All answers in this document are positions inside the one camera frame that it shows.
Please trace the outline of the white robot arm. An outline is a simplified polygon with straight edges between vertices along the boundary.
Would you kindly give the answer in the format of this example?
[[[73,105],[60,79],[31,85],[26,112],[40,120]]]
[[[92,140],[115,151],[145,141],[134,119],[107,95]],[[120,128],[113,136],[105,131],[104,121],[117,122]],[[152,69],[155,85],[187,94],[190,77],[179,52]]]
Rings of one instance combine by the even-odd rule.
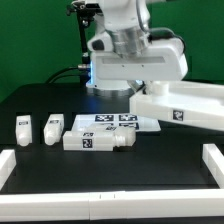
[[[90,93],[126,95],[139,82],[180,81],[187,74],[183,39],[168,28],[151,28],[149,3],[165,0],[78,0],[97,28],[89,40]]]

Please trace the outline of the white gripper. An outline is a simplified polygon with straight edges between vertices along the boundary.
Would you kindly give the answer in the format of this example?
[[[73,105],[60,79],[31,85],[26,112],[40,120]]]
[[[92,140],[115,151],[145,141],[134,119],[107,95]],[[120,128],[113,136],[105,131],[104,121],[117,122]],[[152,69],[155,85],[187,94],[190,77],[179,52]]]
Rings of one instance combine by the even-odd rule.
[[[131,42],[123,55],[114,52],[106,33],[88,45],[91,50],[88,88],[126,90],[128,81],[177,81],[188,71],[184,42],[175,35],[151,40],[139,52],[133,52]]]

